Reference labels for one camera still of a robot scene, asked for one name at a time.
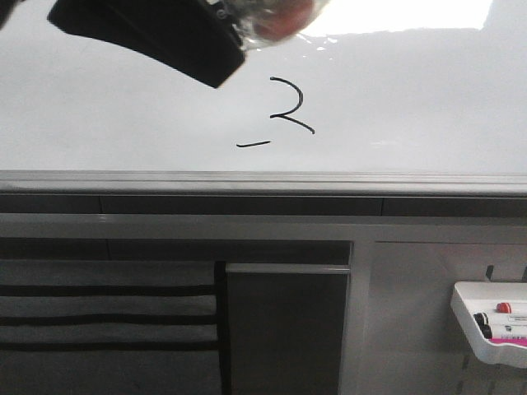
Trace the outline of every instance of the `dry erase marker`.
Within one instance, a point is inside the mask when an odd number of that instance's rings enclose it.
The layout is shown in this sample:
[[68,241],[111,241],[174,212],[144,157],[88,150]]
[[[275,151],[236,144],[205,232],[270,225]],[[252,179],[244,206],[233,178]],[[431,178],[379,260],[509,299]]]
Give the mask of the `dry erase marker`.
[[477,313],[474,319],[478,325],[502,324],[502,325],[527,325],[527,314],[487,314]]
[[481,325],[486,339],[527,340],[527,325]]
[[527,314],[527,303],[524,303],[524,302],[498,303],[496,306],[496,310],[498,313]]
[[517,346],[527,347],[527,339],[489,339],[494,344],[516,344]]

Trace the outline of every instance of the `handwritten number 3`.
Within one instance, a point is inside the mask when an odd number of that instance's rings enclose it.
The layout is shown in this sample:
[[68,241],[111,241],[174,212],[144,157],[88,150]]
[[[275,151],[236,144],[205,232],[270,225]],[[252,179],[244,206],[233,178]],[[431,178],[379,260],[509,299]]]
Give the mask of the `handwritten number 3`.
[[[292,82],[290,82],[288,80],[284,80],[283,78],[271,77],[271,81],[279,81],[279,82],[282,82],[282,83],[292,87],[296,91],[296,93],[298,94],[298,104],[293,109],[290,109],[289,111],[286,111],[285,113],[273,114],[273,115],[270,116],[270,118],[271,119],[274,119],[274,118],[285,119],[286,121],[290,121],[290,122],[296,123],[297,125],[300,125],[303,128],[306,128],[307,130],[309,130],[311,132],[311,134],[315,134],[315,130],[311,126],[299,121],[298,119],[294,119],[294,118],[289,116],[289,115],[293,114],[294,112],[296,112],[302,106],[302,104],[304,103],[304,93],[302,93],[300,88],[298,86],[296,86],[295,84],[293,84]],[[239,147],[239,148],[248,148],[250,146],[262,146],[262,145],[269,144],[269,143],[270,143],[270,141],[266,141],[266,142],[255,142],[255,143],[252,143],[252,144],[236,144],[236,146]]]

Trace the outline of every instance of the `white board surface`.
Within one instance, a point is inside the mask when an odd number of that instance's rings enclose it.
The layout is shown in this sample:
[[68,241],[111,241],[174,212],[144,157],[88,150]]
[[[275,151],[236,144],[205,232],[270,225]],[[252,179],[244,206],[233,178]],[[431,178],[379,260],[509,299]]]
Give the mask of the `white board surface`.
[[[494,0],[482,29],[416,29],[417,21],[402,31],[307,31],[251,51],[217,90],[128,49],[65,35],[46,21],[53,4],[23,2],[0,30],[4,174],[527,178],[523,0]],[[389,15],[379,15],[379,29],[389,26]],[[297,102],[290,86],[270,77],[301,88],[304,104],[293,116],[315,135],[269,117]],[[262,141],[271,143],[236,146]],[[527,182],[515,191],[527,193]]]

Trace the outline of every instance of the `white plastic holder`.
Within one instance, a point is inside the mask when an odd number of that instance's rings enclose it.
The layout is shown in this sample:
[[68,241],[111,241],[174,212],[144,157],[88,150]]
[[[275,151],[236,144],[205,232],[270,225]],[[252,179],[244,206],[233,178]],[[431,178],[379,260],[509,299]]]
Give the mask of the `white plastic holder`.
[[494,344],[479,329],[474,315],[495,314],[501,302],[525,302],[527,283],[457,282],[450,306],[454,310],[476,357],[487,364],[502,364],[527,369],[527,347],[516,344]]

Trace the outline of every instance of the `marker tray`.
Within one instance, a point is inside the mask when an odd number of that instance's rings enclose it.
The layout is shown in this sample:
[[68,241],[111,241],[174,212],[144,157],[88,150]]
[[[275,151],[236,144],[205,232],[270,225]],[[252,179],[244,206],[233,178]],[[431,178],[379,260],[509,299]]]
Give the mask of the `marker tray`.
[[494,344],[486,339],[474,319],[477,313],[496,314],[501,302],[527,301],[527,283],[457,282],[450,306],[476,357],[488,364],[503,364],[527,369],[527,347]]

